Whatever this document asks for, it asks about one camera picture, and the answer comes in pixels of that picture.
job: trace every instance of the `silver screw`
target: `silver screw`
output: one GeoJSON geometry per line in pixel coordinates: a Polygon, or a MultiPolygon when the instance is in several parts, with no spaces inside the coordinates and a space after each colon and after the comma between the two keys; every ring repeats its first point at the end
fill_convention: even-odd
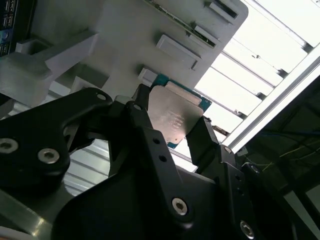
{"type": "Polygon", "coordinates": [[[181,216],[186,215],[188,212],[187,204],[181,198],[175,197],[172,200],[172,206],[174,210],[181,216]]]}
{"type": "Polygon", "coordinates": [[[54,164],[59,158],[59,153],[52,148],[44,148],[38,152],[38,159],[45,164],[54,164]]]}
{"type": "Polygon", "coordinates": [[[240,228],[241,231],[243,232],[243,234],[248,238],[248,239],[254,239],[255,238],[255,234],[254,231],[252,230],[252,228],[248,225],[248,223],[246,223],[245,221],[241,221],[240,222],[240,228]]]}
{"type": "Polygon", "coordinates": [[[107,99],[107,98],[106,98],[104,95],[102,95],[102,94],[98,94],[97,97],[98,97],[98,99],[101,99],[101,100],[106,100],[106,99],[107,99]]]}
{"type": "Polygon", "coordinates": [[[0,153],[11,154],[19,148],[18,142],[11,138],[0,138],[0,153]]]}
{"type": "Polygon", "coordinates": [[[133,106],[134,106],[135,109],[142,110],[142,108],[141,108],[139,105],[137,105],[137,104],[135,104],[135,105],[133,105],[133,106]]]}
{"type": "Polygon", "coordinates": [[[228,154],[232,153],[232,150],[230,148],[228,148],[227,146],[224,146],[224,150],[226,150],[228,154]]]}
{"type": "Polygon", "coordinates": [[[255,165],[251,165],[250,167],[256,174],[260,173],[259,169],[255,165]]]}

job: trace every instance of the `screw hole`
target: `screw hole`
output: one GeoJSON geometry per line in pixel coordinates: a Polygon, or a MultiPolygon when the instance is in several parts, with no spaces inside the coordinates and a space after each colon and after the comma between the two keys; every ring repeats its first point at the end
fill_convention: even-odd
{"type": "Polygon", "coordinates": [[[244,191],[242,191],[240,188],[238,188],[237,191],[241,196],[245,195],[244,191]]]}
{"type": "Polygon", "coordinates": [[[153,139],[153,142],[154,142],[155,144],[160,144],[159,139],[156,139],[156,138],[153,139]]]}
{"type": "Polygon", "coordinates": [[[2,149],[10,149],[12,147],[12,144],[9,142],[3,142],[0,144],[0,148],[2,149]]]}
{"type": "Polygon", "coordinates": [[[167,158],[165,156],[159,156],[159,159],[161,162],[166,162],[167,161],[167,158]]]}
{"type": "Polygon", "coordinates": [[[47,159],[53,159],[55,155],[52,152],[46,152],[44,153],[44,157],[47,159]]]}
{"type": "Polygon", "coordinates": [[[177,202],[175,205],[176,205],[176,207],[177,207],[178,209],[180,209],[180,210],[184,209],[184,206],[183,206],[182,203],[180,203],[180,202],[177,202]]]}

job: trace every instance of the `metal plate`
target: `metal plate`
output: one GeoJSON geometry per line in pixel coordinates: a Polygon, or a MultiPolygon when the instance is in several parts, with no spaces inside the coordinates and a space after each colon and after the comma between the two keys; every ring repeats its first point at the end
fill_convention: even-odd
{"type": "Polygon", "coordinates": [[[178,144],[191,131],[204,111],[163,86],[155,86],[149,96],[148,114],[154,129],[167,143],[178,144]]]}

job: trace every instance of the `gray metal surface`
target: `gray metal surface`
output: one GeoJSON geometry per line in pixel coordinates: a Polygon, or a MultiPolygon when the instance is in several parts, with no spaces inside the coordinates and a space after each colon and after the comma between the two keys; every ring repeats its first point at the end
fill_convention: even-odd
{"type": "MultiPolygon", "coordinates": [[[[242,9],[244,21],[248,13],[245,5],[240,1],[233,2],[242,9]]],[[[142,65],[193,89],[237,31],[241,20],[229,26],[221,21],[218,14],[204,8],[203,0],[161,0],[158,3],[165,5],[168,11],[186,23],[198,22],[202,28],[208,28],[207,31],[215,35],[220,43],[214,49],[195,43],[188,38],[183,27],[143,0],[98,0],[92,4],[88,4],[87,0],[72,0],[68,3],[64,0],[40,0],[34,15],[32,33],[56,44],[67,39],[71,33],[86,28],[99,32],[95,50],[84,64],[109,76],[102,89],[113,99],[117,95],[133,96],[141,83],[138,75],[142,65]],[[196,71],[156,48],[162,34],[174,38],[203,59],[196,71]]]]}
{"type": "Polygon", "coordinates": [[[33,210],[0,190],[0,215],[39,240],[49,240],[52,225],[33,210]]]}
{"type": "Polygon", "coordinates": [[[14,52],[2,57],[0,92],[27,106],[39,105],[54,80],[92,53],[97,37],[84,31],[33,55],[14,52]]]}
{"type": "Polygon", "coordinates": [[[154,129],[167,143],[178,144],[204,114],[203,110],[163,86],[155,86],[149,96],[148,114],[154,129]]]}

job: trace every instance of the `wire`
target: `wire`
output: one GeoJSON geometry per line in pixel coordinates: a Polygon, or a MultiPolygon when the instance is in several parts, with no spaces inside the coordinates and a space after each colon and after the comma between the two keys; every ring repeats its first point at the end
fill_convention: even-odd
{"type": "Polygon", "coordinates": [[[264,172],[268,167],[270,167],[273,164],[274,164],[273,162],[270,162],[264,169],[262,169],[262,172],[264,172]]]}
{"type": "Polygon", "coordinates": [[[312,147],[309,147],[308,145],[299,142],[297,139],[294,139],[293,137],[290,137],[290,136],[287,136],[287,135],[283,135],[283,134],[280,134],[280,133],[279,133],[279,134],[278,134],[278,133],[277,133],[277,134],[266,134],[266,133],[264,133],[263,136],[279,136],[279,137],[284,137],[284,138],[290,139],[290,140],[292,140],[292,141],[295,141],[296,143],[298,143],[298,144],[304,146],[305,148],[307,148],[307,149],[309,149],[309,150],[311,150],[311,151],[313,151],[313,152],[316,152],[317,154],[320,155],[320,152],[318,152],[318,149],[317,149],[317,150],[316,150],[316,149],[313,149],[312,147]]]}
{"type": "MultiPolygon", "coordinates": [[[[310,145],[313,145],[313,144],[316,144],[316,143],[320,143],[320,140],[314,141],[314,142],[309,143],[309,144],[306,144],[306,145],[307,145],[307,146],[310,146],[310,145]]],[[[296,148],[296,149],[293,149],[293,150],[291,150],[291,151],[285,152],[284,154],[280,155],[280,158],[284,157],[285,155],[294,153],[295,151],[298,151],[298,150],[303,149],[303,148],[305,148],[304,145],[303,145],[303,146],[300,146],[300,147],[298,147],[298,148],[296,148]]]]}
{"type": "Polygon", "coordinates": [[[302,156],[302,157],[299,157],[299,158],[290,159],[289,161],[296,161],[296,160],[305,159],[305,158],[307,158],[307,157],[309,157],[309,156],[317,153],[316,151],[311,152],[311,153],[309,153],[309,154],[307,154],[307,155],[304,155],[304,156],[302,156]]]}

